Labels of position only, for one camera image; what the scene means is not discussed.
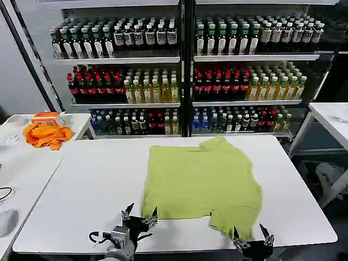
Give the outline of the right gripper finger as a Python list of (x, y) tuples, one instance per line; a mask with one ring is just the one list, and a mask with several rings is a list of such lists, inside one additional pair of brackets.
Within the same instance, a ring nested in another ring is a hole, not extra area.
[(233, 227), (232, 242), (236, 248), (249, 248), (250, 247), (250, 244), (239, 236), (239, 233), (238, 233), (237, 228), (235, 226)]
[(274, 245), (274, 235), (270, 234), (269, 231), (260, 223), (259, 224), (262, 234), (264, 236), (264, 245), (273, 246)]

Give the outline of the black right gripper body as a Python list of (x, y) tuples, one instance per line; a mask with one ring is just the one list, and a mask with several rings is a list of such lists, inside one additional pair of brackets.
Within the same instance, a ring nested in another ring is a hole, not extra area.
[(262, 240), (249, 241), (243, 247), (244, 260), (264, 261), (273, 254), (273, 245)]

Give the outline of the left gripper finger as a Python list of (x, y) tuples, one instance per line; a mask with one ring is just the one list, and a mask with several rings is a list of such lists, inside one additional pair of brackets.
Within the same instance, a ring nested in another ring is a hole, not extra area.
[(152, 215), (148, 218), (145, 218), (143, 220), (143, 223), (145, 223), (148, 226), (155, 226), (158, 222), (158, 209), (155, 207)]
[(130, 219), (130, 213), (133, 209), (134, 203), (127, 206), (125, 210), (121, 211), (121, 215), (123, 219)]

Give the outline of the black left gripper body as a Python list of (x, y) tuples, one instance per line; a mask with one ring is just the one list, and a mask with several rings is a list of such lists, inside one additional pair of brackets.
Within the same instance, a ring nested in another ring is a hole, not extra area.
[(153, 226), (143, 223), (144, 219), (144, 217), (130, 216), (130, 219), (123, 220), (123, 225), (129, 230), (129, 239), (134, 244), (135, 249), (137, 249), (140, 240), (153, 235), (152, 233), (147, 233)]

